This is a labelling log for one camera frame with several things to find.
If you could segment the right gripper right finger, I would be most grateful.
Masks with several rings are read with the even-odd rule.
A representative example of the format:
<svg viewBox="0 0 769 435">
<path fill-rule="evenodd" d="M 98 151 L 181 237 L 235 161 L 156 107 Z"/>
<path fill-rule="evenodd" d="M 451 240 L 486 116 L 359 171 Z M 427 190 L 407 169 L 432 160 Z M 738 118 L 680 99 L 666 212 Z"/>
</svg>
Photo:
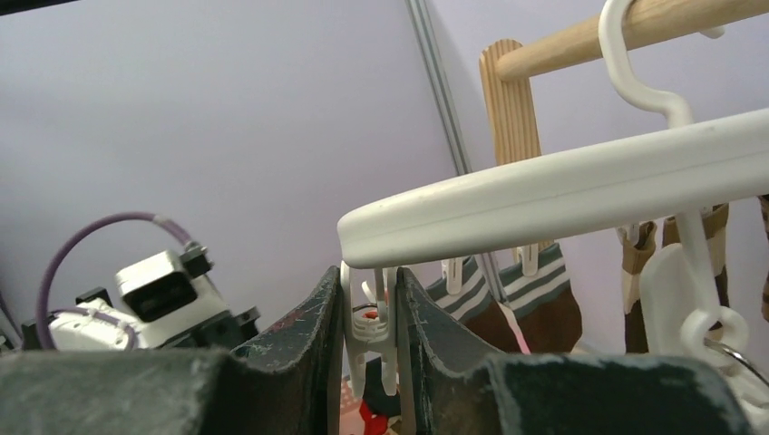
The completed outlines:
<svg viewBox="0 0 769 435">
<path fill-rule="evenodd" d="M 408 434 L 748 434 L 716 371 L 679 357 L 512 354 L 396 276 Z"/>
</svg>

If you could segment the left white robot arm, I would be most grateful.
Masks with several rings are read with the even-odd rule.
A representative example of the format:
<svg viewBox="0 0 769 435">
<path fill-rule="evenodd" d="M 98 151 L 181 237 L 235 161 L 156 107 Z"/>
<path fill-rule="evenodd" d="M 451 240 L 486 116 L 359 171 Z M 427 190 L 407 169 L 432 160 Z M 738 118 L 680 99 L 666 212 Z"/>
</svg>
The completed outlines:
<svg viewBox="0 0 769 435">
<path fill-rule="evenodd" d="M 258 335 L 259 310 L 225 311 L 190 326 L 161 327 L 112 306 L 107 290 L 96 287 L 76 298 L 77 306 L 54 311 L 48 321 L 61 351 L 130 351 L 157 348 L 233 349 Z"/>
</svg>

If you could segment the white clip hanger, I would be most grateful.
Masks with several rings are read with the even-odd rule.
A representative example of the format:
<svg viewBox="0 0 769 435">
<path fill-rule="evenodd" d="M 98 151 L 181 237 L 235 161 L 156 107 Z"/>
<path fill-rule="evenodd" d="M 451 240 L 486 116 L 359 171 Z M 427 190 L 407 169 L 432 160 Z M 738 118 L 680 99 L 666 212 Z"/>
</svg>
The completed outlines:
<svg viewBox="0 0 769 435">
<path fill-rule="evenodd" d="M 739 353 L 745 319 L 721 306 L 700 211 L 768 190 L 768 112 L 696 122 L 680 95 L 633 72 L 628 52 L 764 15 L 765 1 L 608 1 L 600 15 L 503 55 L 488 97 L 506 82 L 603 59 L 617 93 L 662 114 L 667 129 L 526 159 L 416 188 L 340 218 L 342 258 L 382 269 L 479 254 L 674 216 L 680 241 L 640 277 L 649 348 L 726 371 L 759 433 L 768 431 L 768 383 Z"/>
</svg>

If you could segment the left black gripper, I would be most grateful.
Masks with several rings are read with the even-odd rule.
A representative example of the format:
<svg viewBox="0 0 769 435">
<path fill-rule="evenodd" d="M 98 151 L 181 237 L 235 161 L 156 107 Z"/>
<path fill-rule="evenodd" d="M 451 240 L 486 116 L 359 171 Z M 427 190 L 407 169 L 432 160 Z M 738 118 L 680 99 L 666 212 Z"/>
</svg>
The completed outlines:
<svg viewBox="0 0 769 435">
<path fill-rule="evenodd" d="M 231 350 L 258 335 L 259 317 L 256 306 L 239 314 L 223 312 L 172 336 L 160 348 L 221 347 Z"/>
</svg>

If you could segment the dark brown grey-cuffed sock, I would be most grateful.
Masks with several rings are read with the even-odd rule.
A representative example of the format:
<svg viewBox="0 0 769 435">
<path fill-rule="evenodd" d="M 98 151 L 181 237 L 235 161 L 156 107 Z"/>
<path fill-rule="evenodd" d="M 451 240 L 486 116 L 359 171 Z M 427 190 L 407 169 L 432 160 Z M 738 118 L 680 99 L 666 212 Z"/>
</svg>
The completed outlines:
<svg viewBox="0 0 769 435">
<path fill-rule="evenodd" d="M 493 343 L 499 326 L 499 311 L 483 271 L 474 256 L 462 261 L 462 280 L 457 293 L 448 291 L 448 278 L 428 285 L 427 294 L 452 318 L 465 325 L 487 343 Z"/>
</svg>

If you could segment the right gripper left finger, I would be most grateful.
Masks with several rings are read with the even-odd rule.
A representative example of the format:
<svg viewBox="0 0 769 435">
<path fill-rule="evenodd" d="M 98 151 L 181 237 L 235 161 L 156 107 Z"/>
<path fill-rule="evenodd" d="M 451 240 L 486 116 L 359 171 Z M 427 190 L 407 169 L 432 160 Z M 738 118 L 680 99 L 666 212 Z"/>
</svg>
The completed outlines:
<svg viewBox="0 0 769 435">
<path fill-rule="evenodd" d="M 4 434 L 336 434 L 343 292 L 315 290 L 232 351 L 35 351 L 1 361 Z"/>
</svg>

